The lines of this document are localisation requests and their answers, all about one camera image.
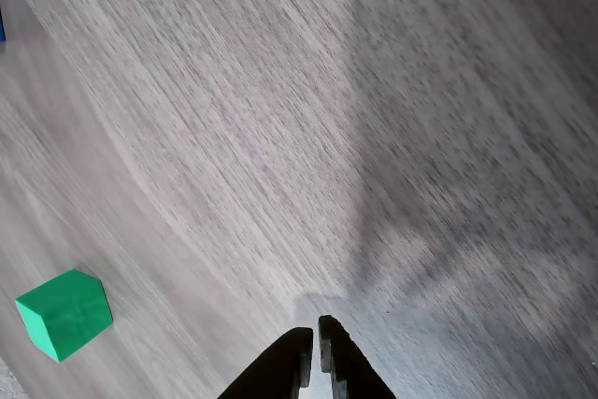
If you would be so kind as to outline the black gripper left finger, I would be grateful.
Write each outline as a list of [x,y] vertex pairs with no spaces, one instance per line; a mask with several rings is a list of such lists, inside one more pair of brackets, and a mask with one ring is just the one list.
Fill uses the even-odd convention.
[[219,396],[237,398],[298,398],[309,386],[313,330],[295,327],[265,349]]

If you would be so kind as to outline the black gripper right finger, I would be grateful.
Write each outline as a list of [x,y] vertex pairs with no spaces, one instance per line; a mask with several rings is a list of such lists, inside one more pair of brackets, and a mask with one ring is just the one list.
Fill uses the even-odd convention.
[[395,398],[339,320],[319,317],[320,368],[331,376],[333,398]]

